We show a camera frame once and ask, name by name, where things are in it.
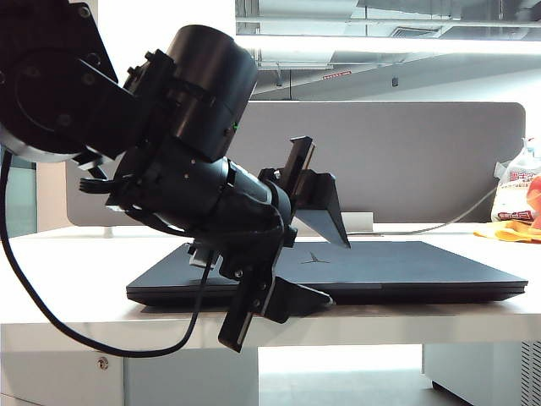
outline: orange object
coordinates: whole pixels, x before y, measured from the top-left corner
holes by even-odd
[[[530,187],[526,193],[526,201],[539,213],[538,218],[533,221],[530,228],[535,228],[541,233],[541,175],[533,178],[533,181],[530,183]]]
[[[500,241],[541,243],[541,230],[532,228],[528,223],[517,220],[489,222],[473,232],[478,237],[499,239]]]

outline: gray partition panel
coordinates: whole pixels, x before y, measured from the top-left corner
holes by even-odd
[[[519,152],[524,123],[517,103],[252,101],[228,156],[257,174],[283,166],[288,140],[309,135],[317,145],[311,167],[336,175],[343,211],[373,211],[376,222],[442,222],[496,185],[495,163]],[[105,208],[105,196],[80,193],[80,176],[69,163],[74,224],[135,224]],[[491,203],[466,219],[488,221]]]

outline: black cylinder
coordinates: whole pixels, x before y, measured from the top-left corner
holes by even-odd
[[[173,134],[208,161],[225,156],[255,86],[257,66],[226,34],[188,25],[167,54],[177,65],[169,97]]]

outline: desk surface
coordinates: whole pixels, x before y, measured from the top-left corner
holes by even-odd
[[[376,230],[416,229],[418,224]],[[454,224],[414,236],[362,237],[421,240],[530,281],[526,293],[488,304],[335,306],[284,325],[254,318],[244,347],[459,343],[541,340],[541,245],[505,243],[471,235],[475,224]],[[188,313],[158,313],[126,299],[125,286],[185,239],[148,228],[64,228],[12,239],[19,263],[57,315],[78,331],[124,348],[160,348],[183,335]],[[222,312],[200,315],[189,348],[219,348]],[[17,350],[81,350],[57,332],[0,258],[2,346]]]

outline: power cord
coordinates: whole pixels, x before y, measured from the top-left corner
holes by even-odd
[[[172,354],[175,351],[181,349],[188,342],[192,332],[194,331],[195,322],[201,310],[201,302],[203,301],[203,292],[205,291],[206,280],[209,276],[209,272],[212,265],[212,259],[214,252],[209,253],[209,258],[206,262],[205,270],[203,271],[203,276],[201,277],[201,282],[199,284],[199,292],[195,300],[194,312],[192,313],[192,318],[190,320],[188,329],[184,333],[184,337],[175,345],[172,345],[168,348],[162,349],[152,349],[145,351],[137,350],[128,350],[112,347],[110,345],[101,343],[92,338],[84,336],[72,328],[68,327],[62,321],[60,321],[54,313],[52,313],[46,304],[41,299],[40,295],[36,292],[34,287],[31,285],[30,281],[26,275],[21,270],[17,259],[11,249],[11,244],[9,243],[8,228],[6,224],[6,190],[8,185],[8,174],[9,168],[11,165],[12,154],[8,151],[3,153],[2,167],[0,169],[0,239],[2,240],[3,250],[8,258],[9,265],[12,267],[15,275],[20,280],[21,284],[26,290],[26,293],[32,298],[38,309],[43,313],[43,315],[53,324],[61,333],[72,338],[74,341],[81,343],[87,347],[93,348],[97,351],[101,351],[105,354],[114,355],[117,357],[124,358],[155,358],[161,357],[163,355]]]
[[[472,211],[477,209],[481,203],[483,203],[485,200],[487,200],[491,195],[495,193],[495,191],[498,189],[498,186],[493,188],[490,192],[488,192],[486,195],[484,195],[480,200],[478,200],[477,203],[475,203],[472,207],[464,211],[460,216],[453,218],[452,220],[448,222],[444,222],[443,224],[439,224],[437,226],[428,227],[428,228],[421,228],[420,230],[411,230],[411,231],[385,231],[382,233],[376,233],[372,231],[351,231],[350,233],[347,233],[347,235],[414,235],[419,233],[426,233],[428,231],[436,230],[438,228],[442,228],[445,226],[448,226],[449,224],[452,224],[454,222],[461,221],[465,216],[470,214]]]

